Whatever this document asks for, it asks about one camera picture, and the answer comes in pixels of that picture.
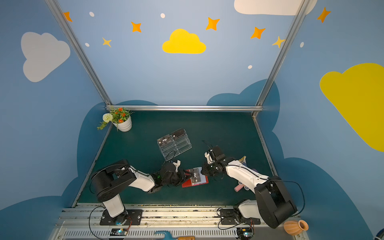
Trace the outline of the red card holder wallet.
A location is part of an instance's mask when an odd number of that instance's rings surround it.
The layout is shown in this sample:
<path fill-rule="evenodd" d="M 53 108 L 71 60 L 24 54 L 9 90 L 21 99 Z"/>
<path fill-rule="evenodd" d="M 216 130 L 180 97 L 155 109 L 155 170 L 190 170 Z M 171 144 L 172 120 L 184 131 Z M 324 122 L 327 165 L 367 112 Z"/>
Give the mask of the red card holder wallet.
<path fill-rule="evenodd" d="M 186 170 L 190 178 L 182 184 L 182 188 L 195 187 L 209 183 L 208 177 L 202 174 L 202 167 Z"/>

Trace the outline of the dark credit card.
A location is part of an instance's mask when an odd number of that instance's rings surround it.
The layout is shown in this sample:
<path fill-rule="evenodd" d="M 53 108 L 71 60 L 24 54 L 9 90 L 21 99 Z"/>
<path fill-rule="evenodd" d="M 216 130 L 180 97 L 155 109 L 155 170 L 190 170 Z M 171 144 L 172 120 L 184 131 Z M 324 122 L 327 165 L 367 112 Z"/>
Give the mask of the dark credit card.
<path fill-rule="evenodd" d="M 174 132 L 172 132 L 172 137 L 174 139 L 180 139 L 180 138 L 183 138 L 184 136 L 186 135 L 186 130 L 181 128 L 181 129 L 178 129 Z"/>
<path fill-rule="evenodd" d="M 202 182 L 201 167 L 190 169 L 189 172 L 191 174 L 192 185 L 197 185 Z"/>

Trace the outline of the clear acrylic card organizer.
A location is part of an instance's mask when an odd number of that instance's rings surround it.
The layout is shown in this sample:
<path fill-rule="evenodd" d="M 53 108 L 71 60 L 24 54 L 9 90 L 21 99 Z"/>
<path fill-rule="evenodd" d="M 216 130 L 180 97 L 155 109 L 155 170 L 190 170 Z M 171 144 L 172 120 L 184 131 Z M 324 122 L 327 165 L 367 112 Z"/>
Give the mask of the clear acrylic card organizer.
<path fill-rule="evenodd" d="M 192 148 L 192 144 L 191 144 L 191 141 L 187 135 L 187 132 L 183 138 L 174 139 L 172 137 L 172 141 L 169 142 L 167 145 L 162 146 L 162 147 L 159 146 L 159 149 L 160 149 L 165 161 L 169 161 L 169 160 L 173 159 L 174 157 L 188 151 L 191 148 Z"/>

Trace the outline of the black VIP logo card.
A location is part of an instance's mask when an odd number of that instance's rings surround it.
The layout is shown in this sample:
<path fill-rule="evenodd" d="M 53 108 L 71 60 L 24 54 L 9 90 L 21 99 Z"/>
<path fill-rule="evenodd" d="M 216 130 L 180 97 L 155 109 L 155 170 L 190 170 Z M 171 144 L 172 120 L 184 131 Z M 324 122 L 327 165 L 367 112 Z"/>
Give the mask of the black VIP logo card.
<path fill-rule="evenodd" d="M 157 143 L 160 147 L 167 145 L 172 141 L 172 137 L 170 135 L 166 135 L 160 139 L 157 139 Z"/>

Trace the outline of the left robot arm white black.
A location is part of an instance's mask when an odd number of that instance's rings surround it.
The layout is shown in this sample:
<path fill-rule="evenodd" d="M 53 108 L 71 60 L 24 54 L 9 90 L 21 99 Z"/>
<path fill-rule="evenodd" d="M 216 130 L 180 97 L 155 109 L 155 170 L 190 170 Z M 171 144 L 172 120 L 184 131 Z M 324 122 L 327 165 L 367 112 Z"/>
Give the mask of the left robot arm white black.
<path fill-rule="evenodd" d="M 109 216 L 116 218 L 126 210 L 120 193 L 128 187 L 152 194 L 164 186 L 180 186 L 190 178 L 191 173 L 181 168 L 179 160 L 165 161 L 159 171 L 146 174 L 123 159 L 98 170 L 91 177 L 90 187 Z"/>

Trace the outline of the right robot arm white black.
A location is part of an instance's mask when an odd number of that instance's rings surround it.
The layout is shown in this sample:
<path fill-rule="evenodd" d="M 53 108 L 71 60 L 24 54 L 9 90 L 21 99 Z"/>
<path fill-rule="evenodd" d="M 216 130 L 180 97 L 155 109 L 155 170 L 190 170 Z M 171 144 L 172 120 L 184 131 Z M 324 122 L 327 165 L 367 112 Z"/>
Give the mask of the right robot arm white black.
<path fill-rule="evenodd" d="M 297 212 L 284 182 L 278 176 L 268 177 L 248 168 L 245 156 L 239 160 L 227 157 L 215 146 L 205 152 L 205 158 L 207 161 L 201 170 L 203 175 L 215 177 L 224 173 L 255 194 L 255 200 L 245 200 L 235 207 L 241 217 L 261 218 L 275 229 Z"/>

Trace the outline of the right green circuit board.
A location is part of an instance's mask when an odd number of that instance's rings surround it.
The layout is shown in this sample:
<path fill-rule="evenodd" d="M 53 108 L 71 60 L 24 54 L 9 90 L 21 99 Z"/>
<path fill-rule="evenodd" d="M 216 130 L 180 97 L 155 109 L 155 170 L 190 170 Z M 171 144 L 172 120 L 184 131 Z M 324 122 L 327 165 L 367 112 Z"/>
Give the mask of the right green circuit board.
<path fill-rule="evenodd" d="M 237 240 L 250 240 L 254 236 L 251 228 L 237 228 Z"/>

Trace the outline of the green circuit board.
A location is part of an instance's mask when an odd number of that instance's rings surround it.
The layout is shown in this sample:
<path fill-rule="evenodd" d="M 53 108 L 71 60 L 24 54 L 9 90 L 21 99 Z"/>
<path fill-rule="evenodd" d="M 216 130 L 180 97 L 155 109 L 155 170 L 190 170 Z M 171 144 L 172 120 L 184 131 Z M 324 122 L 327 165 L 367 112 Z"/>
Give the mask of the green circuit board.
<path fill-rule="evenodd" d="M 128 234 L 128 229 L 112 229 L 110 236 L 111 237 L 126 237 Z"/>
<path fill-rule="evenodd" d="M 237 240 L 250 240 L 254 236 L 251 228 L 237 228 Z"/>

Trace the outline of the white pot with flowers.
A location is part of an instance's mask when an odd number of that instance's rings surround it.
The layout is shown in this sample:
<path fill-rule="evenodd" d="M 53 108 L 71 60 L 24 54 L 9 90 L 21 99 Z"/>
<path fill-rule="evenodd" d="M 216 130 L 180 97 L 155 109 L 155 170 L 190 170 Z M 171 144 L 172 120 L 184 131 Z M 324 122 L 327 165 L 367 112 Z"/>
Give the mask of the white pot with flowers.
<path fill-rule="evenodd" d="M 112 123 L 118 131 L 128 132 L 132 129 L 131 111 L 125 108 L 110 110 L 102 116 L 102 122 L 97 130 L 103 130 L 109 123 Z"/>

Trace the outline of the left green circuit board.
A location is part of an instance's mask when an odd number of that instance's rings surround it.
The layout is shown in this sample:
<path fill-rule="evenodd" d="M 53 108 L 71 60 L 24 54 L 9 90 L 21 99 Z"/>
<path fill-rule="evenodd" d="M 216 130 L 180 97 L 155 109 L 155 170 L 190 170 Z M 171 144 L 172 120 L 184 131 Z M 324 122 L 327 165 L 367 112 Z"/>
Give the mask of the left green circuit board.
<path fill-rule="evenodd" d="M 112 229 L 110 236 L 111 237 L 126 237 L 128 234 L 128 229 Z"/>

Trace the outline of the terracotta clay vase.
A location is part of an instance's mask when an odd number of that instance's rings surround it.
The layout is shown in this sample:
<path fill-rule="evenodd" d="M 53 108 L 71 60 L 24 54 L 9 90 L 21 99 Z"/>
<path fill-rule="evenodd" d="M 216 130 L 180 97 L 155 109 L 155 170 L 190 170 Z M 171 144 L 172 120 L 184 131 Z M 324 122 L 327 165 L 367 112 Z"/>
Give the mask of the terracotta clay vase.
<path fill-rule="evenodd" d="M 284 222 L 283 227 L 284 227 L 285 232 L 291 236 L 299 235 L 302 232 L 309 230 L 309 225 L 304 220 L 286 221 L 286 222 Z"/>

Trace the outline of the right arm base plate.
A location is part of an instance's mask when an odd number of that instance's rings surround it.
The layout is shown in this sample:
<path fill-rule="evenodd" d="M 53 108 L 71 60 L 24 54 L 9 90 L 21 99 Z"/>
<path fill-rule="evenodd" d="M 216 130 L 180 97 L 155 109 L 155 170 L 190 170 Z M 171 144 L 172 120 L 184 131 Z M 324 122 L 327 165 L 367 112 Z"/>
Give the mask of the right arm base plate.
<path fill-rule="evenodd" d="M 232 226 L 239 224 L 260 225 L 261 220 L 258 218 L 245 218 L 238 210 L 219 208 L 217 214 L 221 220 L 221 225 Z"/>

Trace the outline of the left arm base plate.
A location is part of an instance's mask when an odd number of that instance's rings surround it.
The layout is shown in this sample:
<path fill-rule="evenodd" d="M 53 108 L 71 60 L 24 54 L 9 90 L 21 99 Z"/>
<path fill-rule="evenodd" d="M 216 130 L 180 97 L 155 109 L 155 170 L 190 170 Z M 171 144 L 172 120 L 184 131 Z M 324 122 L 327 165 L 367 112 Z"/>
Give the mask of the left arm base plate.
<path fill-rule="evenodd" d="M 116 217 L 111 217 L 107 210 L 104 210 L 101 217 L 101 226 L 138 226 L 142 220 L 142 210 L 124 210 Z"/>

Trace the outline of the teal handled tool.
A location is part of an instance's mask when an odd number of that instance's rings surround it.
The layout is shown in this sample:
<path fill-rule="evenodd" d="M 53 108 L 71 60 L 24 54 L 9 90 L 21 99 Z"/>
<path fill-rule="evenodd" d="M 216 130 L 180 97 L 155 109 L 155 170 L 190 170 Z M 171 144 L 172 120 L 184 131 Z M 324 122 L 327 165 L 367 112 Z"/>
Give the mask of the teal handled tool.
<path fill-rule="evenodd" d="M 169 231 L 156 231 L 156 235 L 164 235 L 163 240 L 195 240 L 194 236 L 185 236 L 185 237 L 177 237 L 174 238 L 173 235 Z"/>

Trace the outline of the aluminium rail front frame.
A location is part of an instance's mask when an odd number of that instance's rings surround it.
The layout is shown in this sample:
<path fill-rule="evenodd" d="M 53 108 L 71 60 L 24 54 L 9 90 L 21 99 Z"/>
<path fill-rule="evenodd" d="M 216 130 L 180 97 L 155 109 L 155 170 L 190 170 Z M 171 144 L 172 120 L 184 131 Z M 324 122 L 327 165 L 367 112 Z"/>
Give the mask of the aluminium rail front frame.
<path fill-rule="evenodd" d="M 156 231 L 169 231 L 174 238 L 194 236 L 196 240 L 236 240 L 237 228 L 251 228 L 253 240 L 307 240 L 306 232 L 291 236 L 283 226 L 272 229 L 261 219 L 260 225 L 221 225 L 219 208 L 231 206 L 154 206 L 127 205 L 128 210 L 142 210 L 138 226 L 101 226 L 104 209 L 85 204 L 63 209 L 51 235 L 51 240 L 161 240 Z M 112 229 L 128 229 L 126 237 L 111 237 Z"/>

